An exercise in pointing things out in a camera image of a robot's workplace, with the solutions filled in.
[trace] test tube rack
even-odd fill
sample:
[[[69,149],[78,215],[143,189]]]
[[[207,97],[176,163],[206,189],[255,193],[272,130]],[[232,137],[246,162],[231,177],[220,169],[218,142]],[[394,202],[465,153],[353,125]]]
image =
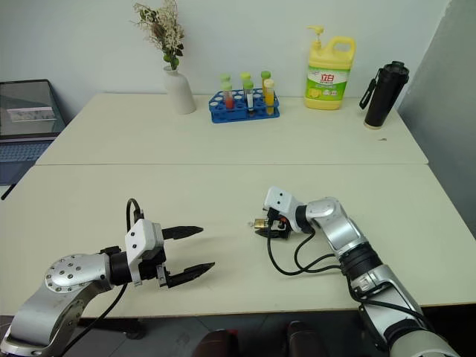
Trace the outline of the test tube rack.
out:
[[[273,114],[268,115],[266,112],[267,105],[263,96],[261,88],[253,89],[253,107],[249,108],[246,104],[246,98],[243,90],[233,90],[234,107],[226,109],[223,101],[223,92],[216,93],[208,102],[208,108],[211,113],[211,121],[214,123],[231,123],[234,121],[256,120],[277,118],[280,116],[280,111],[277,108],[280,103],[274,93]]]

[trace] laptop keyboard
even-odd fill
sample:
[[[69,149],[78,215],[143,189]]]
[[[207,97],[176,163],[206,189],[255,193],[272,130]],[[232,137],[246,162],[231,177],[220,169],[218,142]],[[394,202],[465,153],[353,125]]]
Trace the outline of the laptop keyboard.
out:
[[[36,161],[50,143],[0,145],[0,162]]]

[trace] dish soap bottle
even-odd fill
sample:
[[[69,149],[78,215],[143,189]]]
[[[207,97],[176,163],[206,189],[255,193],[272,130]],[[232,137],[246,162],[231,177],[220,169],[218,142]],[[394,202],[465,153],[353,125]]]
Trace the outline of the dish soap bottle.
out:
[[[308,28],[315,31],[318,39],[312,43],[309,51],[304,104],[313,109],[339,109],[356,52],[356,42],[350,37],[336,36],[322,48],[319,35],[324,32],[324,28]],[[348,44],[350,48],[340,51],[335,49],[337,44]]]

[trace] robotic arm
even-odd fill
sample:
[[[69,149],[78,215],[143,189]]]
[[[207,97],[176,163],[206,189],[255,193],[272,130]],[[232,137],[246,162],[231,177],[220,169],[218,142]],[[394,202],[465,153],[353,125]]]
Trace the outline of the robotic arm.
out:
[[[201,231],[189,226],[161,229],[138,208],[135,224],[126,235],[126,251],[109,247],[97,254],[68,255],[51,264],[38,291],[15,315],[0,351],[15,356],[59,356],[96,295],[130,282],[138,286],[142,280],[157,278],[159,286],[172,288],[199,277],[214,263],[171,275],[165,268],[164,240]]]
[[[390,350],[390,357],[459,357],[431,331],[417,302],[382,263],[337,199],[326,197],[305,205],[290,193],[271,187],[264,209],[268,211],[265,230],[273,230],[274,221],[278,221],[281,232],[311,233],[312,226],[324,232],[352,298],[361,303],[359,312],[378,348]],[[263,230],[257,233],[264,235]]]

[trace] laptop screen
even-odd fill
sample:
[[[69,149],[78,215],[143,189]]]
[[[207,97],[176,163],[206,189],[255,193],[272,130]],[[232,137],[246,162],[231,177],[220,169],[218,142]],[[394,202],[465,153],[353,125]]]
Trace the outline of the laptop screen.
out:
[[[64,128],[47,80],[0,83],[0,138],[56,136]]]

